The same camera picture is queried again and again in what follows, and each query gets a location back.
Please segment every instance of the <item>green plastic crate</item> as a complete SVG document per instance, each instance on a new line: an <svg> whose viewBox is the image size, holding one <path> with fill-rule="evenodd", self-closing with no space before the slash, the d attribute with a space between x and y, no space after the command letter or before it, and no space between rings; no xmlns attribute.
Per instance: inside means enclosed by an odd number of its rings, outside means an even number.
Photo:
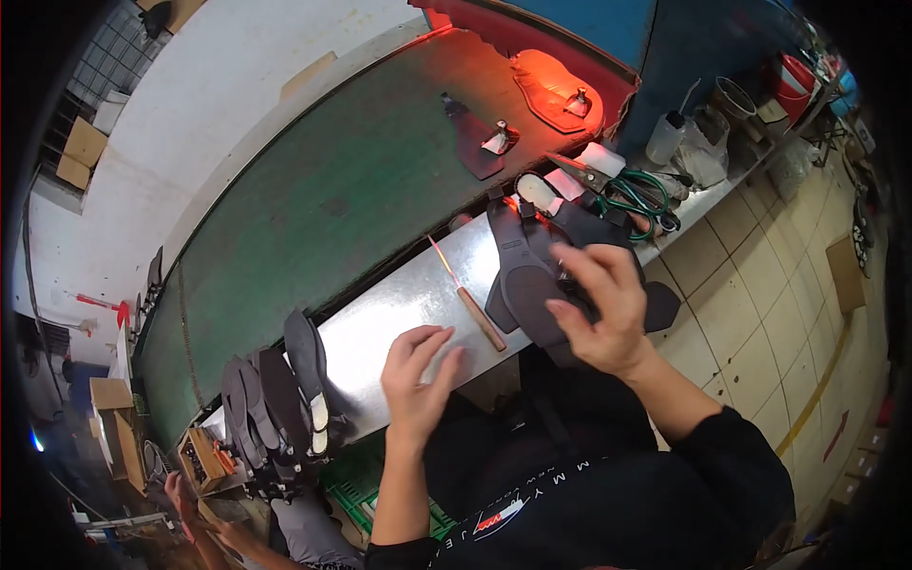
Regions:
<svg viewBox="0 0 912 570"><path fill-rule="evenodd" d="M380 490L385 450L384 431L344 447L320 471L320 481L358 526L368 534L374 529L374 508ZM443 538L456 522L429 497L430 535Z"/></svg>

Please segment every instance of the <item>yellow floor line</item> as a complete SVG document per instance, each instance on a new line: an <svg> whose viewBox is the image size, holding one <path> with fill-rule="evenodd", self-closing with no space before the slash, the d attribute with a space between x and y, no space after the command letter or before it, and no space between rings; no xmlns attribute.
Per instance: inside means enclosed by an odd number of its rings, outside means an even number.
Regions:
<svg viewBox="0 0 912 570"><path fill-rule="evenodd" d="M779 457L782 457L785 450L789 449L789 446L792 445L795 438L798 437L798 433L801 431L801 428L804 427L804 423L814 412L814 406L817 405L817 402L820 401L820 397L823 396L826 385L830 383L830 377L833 375L833 370L836 368L836 362L838 362L839 357L842 356L843 347L845 347L845 342L849 338L849 332L852 330L852 314L853 313L844 315L845 322L843 323L843 330L839 333L839 340L836 341L836 348L834 348L833 355L826 365L823 377L820 378L820 382L817 383L817 388L814 390L811 399L808 400L801 414L798 416L798 420L795 421L788 434L785 435L785 439L783 439L782 443L776 448L776 455Z"/></svg>

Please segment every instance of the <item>gray pants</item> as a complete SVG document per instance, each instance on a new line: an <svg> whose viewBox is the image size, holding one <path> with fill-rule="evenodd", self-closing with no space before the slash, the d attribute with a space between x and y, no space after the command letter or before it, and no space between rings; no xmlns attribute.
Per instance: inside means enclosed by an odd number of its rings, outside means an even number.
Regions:
<svg viewBox="0 0 912 570"><path fill-rule="evenodd" d="M297 497L291 504L273 499L270 506L288 542L289 557L295 562L303 565L342 564L357 570L364 568L361 553L342 536L338 525L312 493ZM263 569L246 556L244 567L248 570Z"/></svg>

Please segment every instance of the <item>person's arm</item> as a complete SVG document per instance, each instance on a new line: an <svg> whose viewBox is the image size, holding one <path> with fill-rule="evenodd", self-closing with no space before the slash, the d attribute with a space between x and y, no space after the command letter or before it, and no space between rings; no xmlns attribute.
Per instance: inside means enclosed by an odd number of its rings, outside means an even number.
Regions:
<svg viewBox="0 0 912 570"><path fill-rule="evenodd" d="M643 332L646 293L632 253L602 244L584 251L556 244L552 253L586 289L602 316L590 325L577 307L548 300L548 309L577 357L630 386L669 443L687 437L707 417L721 412L721 405L681 376Z"/></svg>
<svg viewBox="0 0 912 570"><path fill-rule="evenodd" d="M552 253L602 315L590 325L575 306L548 301L574 354L637 393L672 452L700 476L731 524L741 529L741 551L757 548L783 518L794 516L788 471L760 430L684 378L646 338L646 294L630 252L611 245L590 245L585 251L556 245Z"/></svg>
<svg viewBox="0 0 912 570"><path fill-rule="evenodd" d="M440 364L432 384L421 384L421 374L452 328L419 326L392 344L380 376L389 405L387 451L377 498L371 543L382 546L427 538L430 532L428 488L421 456L430 433L437 427L461 349L454 348Z"/></svg>
<svg viewBox="0 0 912 570"><path fill-rule="evenodd" d="M231 570L228 561L225 560L222 549L209 536L209 533L199 525L196 502L187 488L187 483L178 472L168 473L168 479L165 481L165 493L171 499L183 523L187 525L187 528L193 534L193 545L196 546L196 550L202 556L206 567L209 570Z"/></svg>

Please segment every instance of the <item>metal table surface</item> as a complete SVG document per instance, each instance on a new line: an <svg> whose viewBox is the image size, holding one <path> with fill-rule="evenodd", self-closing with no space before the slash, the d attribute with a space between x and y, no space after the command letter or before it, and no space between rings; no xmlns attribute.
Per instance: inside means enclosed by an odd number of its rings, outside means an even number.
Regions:
<svg viewBox="0 0 912 570"><path fill-rule="evenodd" d="M696 192L681 203L676 214L682 222L680 232L659 237L654 244L637 247L643 265L658 256L661 249L705 215L743 178L720 182L713 188ZM497 245L487 215L482 214L439 241L440 249L461 283L484 306L491 283L500 269ZM447 347L465 347L463 365L455 387L500 364L530 344L529 337L516 329L502 332L506 350L498 353L475 325L459 297L452 278L433 248L371 287L319 327L326 347L326 372L332 389L344 402L343 411L354 422L348 442L359 440L389 424L389 410L380 388L380 372L389 345L401 333L420 325L455 327L455 333L435 357L423 381L430 381L440 366ZM224 438L221 408L202 423L218 439Z"/></svg>

